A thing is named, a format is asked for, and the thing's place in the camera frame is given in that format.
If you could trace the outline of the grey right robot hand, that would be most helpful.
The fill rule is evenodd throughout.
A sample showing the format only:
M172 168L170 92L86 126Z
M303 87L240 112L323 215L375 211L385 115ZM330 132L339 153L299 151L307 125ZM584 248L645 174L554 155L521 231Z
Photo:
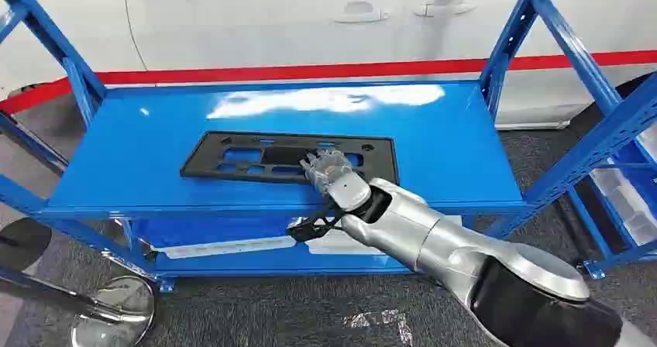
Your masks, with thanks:
M315 153L307 153L299 164L315 189L331 198L343 211L354 211L371 197L369 184L340 150L318 149Z

